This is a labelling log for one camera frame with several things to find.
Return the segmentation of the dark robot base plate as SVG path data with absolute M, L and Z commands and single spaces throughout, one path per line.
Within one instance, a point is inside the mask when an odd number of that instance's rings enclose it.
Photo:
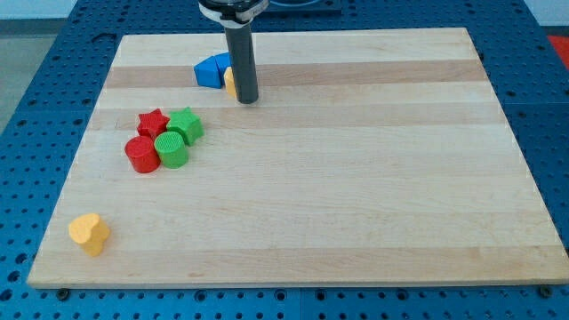
M 341 12 L 341 0 L 270 0 L 263 14 Z

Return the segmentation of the robot arm flange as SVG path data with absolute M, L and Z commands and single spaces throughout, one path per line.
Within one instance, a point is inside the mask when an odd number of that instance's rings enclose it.
M 198 0 L 200 12 L 224 28 L 242 28 L 268 6 L 269 0 Z

